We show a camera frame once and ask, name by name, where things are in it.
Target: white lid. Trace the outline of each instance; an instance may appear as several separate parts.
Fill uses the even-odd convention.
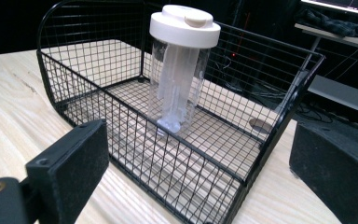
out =
[[[167,5],[152,14],[150,34],[156,39],[184,47],[209,49],[217,45],[220,26],[207,12]]]

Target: metal wire mesh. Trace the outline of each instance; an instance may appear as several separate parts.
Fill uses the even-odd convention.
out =
[[[178,218],[229,223],[324,57],[221,24],[189,133],[161,137],[145,115],[160,9],[58,4],[39,30],[48,97],[73,125],[106,119],[111,162]]]

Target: black wire basket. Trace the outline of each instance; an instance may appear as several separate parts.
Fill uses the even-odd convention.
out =
[[[160,137],[146,112],[148,25],[161,7],[54,6],[37,49],[48,98],[74,126],[106,119],[110,161],[180,220],[230,223],[324,56],[219,23],[188,134]]]

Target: light wood surface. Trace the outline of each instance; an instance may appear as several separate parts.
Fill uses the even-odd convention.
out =
[[[296,123],[272,152],[233,223],[339,223],[290,172]],[[35,51],[0,55],[0,177],[26,177],[24,165],[71,130],[45,94]],[[178,223],[109,165],[77,223]]]

